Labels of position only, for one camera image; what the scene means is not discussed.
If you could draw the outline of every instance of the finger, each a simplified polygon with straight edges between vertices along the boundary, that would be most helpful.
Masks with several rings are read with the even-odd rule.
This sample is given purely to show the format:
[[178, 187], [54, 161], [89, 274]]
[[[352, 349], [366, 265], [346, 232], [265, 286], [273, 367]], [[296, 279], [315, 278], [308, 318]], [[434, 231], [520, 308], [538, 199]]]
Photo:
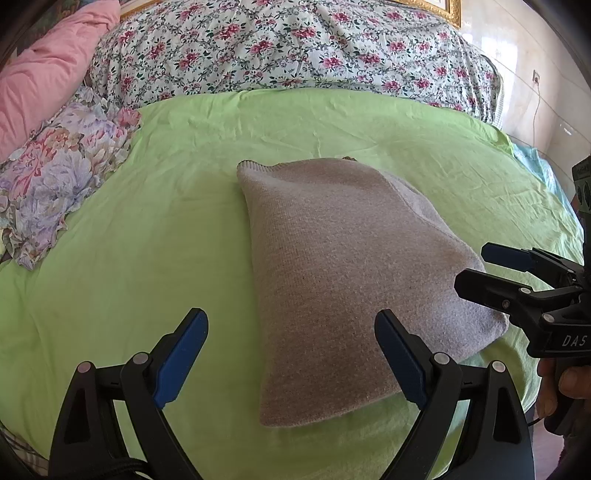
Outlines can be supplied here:
[[552, 377], [542, 378], [540, 385], [540, 392], [538, 393], [538, 400], [535, 402], [535, 409], [538, 412], [538, 417], [544, 419], [552, 415], [558, 405], [556, 399], [556, 386]]
[[559, 390], [570, 398], [591, 398], [591, 366], [570, 367], [558, 383]]
[[556, 360], [554, 360], [553, 358], [543, 358], [538, 362], [538, 376], [547, 377], [549, 375], [554, 375], [555, 365]]

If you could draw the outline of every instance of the light blue cloth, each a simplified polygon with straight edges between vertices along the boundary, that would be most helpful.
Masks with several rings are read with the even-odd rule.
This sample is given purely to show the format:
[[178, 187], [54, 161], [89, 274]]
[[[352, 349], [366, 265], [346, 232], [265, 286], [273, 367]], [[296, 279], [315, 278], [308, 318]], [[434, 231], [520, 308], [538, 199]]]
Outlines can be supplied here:
[[569, 214], [573, 215], [573, 217], [577, 219], [577, 215], [570, 205], [569, 199], [564, 193], [564, 190], [560, 186], [556, 175], [554, 175], [552, 167], [550, 167], [550, 164], [546, 160], [538, 155], [537, 148], [529, 147], [527, 145], [520, 146], [513, 144], [513, 156], [519, 163], [527, 168], [527, 170], [538, 177], [538, 179], [558, 197], [558, 200], [560, 200], [560, 203], [564, 205], [564, 208], [569, 212]]

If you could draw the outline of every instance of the pink floral pillow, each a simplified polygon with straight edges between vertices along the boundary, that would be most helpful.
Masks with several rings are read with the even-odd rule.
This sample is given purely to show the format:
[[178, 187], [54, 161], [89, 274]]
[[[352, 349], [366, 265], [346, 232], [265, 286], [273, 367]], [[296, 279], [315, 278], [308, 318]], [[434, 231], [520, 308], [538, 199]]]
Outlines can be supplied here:
[[140, 115], [88, 87], [0, 167], [0, 229], [13, 259], [32, 270], [65, 218], [126, 159]]

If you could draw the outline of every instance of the screw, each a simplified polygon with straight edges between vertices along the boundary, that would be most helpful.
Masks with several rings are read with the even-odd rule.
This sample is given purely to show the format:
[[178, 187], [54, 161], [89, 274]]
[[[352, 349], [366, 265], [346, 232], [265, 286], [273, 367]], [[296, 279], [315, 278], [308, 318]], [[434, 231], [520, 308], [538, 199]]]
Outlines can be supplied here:
[[146, 352], [136, 353], [133, 358], [133, 362], [136, 365], [143, 365], [148, 361], [148, 354]]
[[90, 370], [90, 367], [92, 367], [92, 364], [90, 362], [82, 362], [80, 365], [78, 365], [77, 370], [81, 374], [85, 374], [86, 372], [88, 372], [88, 370]]
[[433, 355], [433, 359], [439, 365], [447, 365], [449, 363], [449, 356], [446, 353], [436, 353], [435, 355]]
[[505, 364], [503, 362], [499, 362], [498, 360], [495, 360], [492, 363], [492, 368], [500, 374], [506, 370]]

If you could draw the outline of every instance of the green bedsheet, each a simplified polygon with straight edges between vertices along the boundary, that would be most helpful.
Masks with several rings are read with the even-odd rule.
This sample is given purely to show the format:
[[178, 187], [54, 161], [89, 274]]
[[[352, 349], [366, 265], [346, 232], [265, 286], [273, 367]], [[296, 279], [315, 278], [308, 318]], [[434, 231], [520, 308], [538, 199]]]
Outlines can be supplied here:
[[[492, 241], [581, 260], [582, 233], [557, 198], [512, 158], [504, 134], [463, 113], [324, 89], [176, 97], [142, 113], [129, 159], [68, 217], [42, 264], [0, 265], [0, 419], [46, 456], [79, 362], [125, 362], [201, 307], [209, 338], [165, 413], [205, 480], [377, 479], [387, 467], [417, 414], [402, 395], [306, 427], [258, 422], [261, 332], [235, 174], [245, 158], [349, 155], [408, 180], [476, 251]], [[489, 271], [543, 288], [529, 274]], [[468, 361], [503, 360], [529, 407], [538, 379], [525, 346], [512, 327]]]

